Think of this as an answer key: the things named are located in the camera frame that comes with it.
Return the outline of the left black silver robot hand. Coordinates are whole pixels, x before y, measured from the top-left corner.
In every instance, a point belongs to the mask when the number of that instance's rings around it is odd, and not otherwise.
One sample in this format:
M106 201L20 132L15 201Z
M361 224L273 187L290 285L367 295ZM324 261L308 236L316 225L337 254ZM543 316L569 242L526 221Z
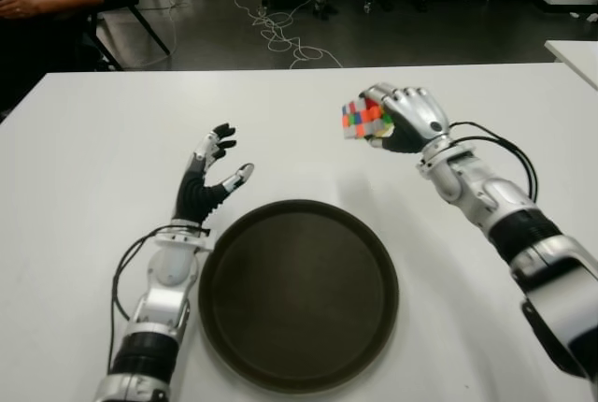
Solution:
M213 210L234 191L243 186L254 171L254 164L240 166L220 183L206 185L206 174L215 162L236 145L231 137L235 128L224 123L213 128L192 152L178 186L173 223L194 223L201 226Z

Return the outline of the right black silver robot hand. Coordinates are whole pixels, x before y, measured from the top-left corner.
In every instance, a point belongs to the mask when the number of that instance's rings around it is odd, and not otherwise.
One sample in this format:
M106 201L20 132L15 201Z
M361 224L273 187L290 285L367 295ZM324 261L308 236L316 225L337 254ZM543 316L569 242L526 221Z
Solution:
M373 148L421 153L431 142L449 135L448 116L424 88L378 83L363 91L361 97L378 103L392 120L389 135L365 138Z

